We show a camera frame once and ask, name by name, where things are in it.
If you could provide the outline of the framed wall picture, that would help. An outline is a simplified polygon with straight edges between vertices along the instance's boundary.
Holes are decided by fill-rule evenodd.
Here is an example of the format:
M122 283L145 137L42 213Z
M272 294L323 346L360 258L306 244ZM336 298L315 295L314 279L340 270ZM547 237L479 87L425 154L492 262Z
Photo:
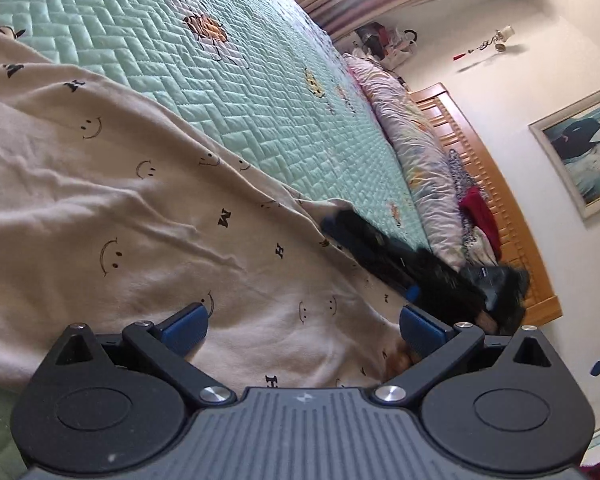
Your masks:
M583 219L600 212L600 90L529 125Z

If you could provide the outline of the dark red cloth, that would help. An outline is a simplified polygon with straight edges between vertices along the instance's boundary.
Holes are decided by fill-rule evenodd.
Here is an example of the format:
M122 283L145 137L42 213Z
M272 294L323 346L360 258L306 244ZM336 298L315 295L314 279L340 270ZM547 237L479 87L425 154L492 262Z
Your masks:
M500 230L495 221L491 209L480 193L480 188L473 185L468 188L464 197L460 200L460 211L468 218L473 226L480 229L489 241L495 260L502 258L502 242Z

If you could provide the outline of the cluttered nightstand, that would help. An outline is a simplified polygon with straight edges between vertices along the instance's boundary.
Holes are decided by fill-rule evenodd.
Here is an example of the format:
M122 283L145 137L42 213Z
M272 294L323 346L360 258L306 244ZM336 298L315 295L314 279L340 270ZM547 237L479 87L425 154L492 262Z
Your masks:
M395 70L414 54L418 32L414 29L387 28L371 22L355 29L358 50L378 62L385 70Z

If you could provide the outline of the beige smiley print baby garment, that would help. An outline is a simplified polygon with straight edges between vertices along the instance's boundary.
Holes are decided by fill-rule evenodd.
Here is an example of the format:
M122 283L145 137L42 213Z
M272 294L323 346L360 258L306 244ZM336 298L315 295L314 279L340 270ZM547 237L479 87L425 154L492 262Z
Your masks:
M189 362L234 390L371 386L413 360L402 299L304 200L139 93L0 34L0 386L66 326L117 333L193 302Z

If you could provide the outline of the floral folded duvet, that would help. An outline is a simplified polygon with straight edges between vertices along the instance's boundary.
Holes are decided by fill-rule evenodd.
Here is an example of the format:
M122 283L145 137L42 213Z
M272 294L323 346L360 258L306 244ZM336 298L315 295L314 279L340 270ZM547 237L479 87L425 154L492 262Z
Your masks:
M400 82L367 58L344 57L396 152L432 252L451 268L465 264L460 205L434 128Z

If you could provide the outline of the green quilted bee bedspread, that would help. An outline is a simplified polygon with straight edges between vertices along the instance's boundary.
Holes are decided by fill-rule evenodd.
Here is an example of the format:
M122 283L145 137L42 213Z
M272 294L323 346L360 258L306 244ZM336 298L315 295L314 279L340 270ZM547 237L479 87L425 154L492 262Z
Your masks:
M0 0L0 34L154 101L304 200L426 244L370 103L294 0ZM0 479L24 469L9 431L22 388L0 386Z

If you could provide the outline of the wooden headboard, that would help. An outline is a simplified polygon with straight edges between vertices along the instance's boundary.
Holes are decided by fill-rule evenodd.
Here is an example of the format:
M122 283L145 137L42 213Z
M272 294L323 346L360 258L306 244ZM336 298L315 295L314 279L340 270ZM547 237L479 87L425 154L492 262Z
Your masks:
M542 326L561 318L562 306L527 221L477 131L443 84L415 91L411 98L434 128L442 148L447 152L456 151L468 174L486 191L486 204L501 237L502 261L529 273L524 322Z

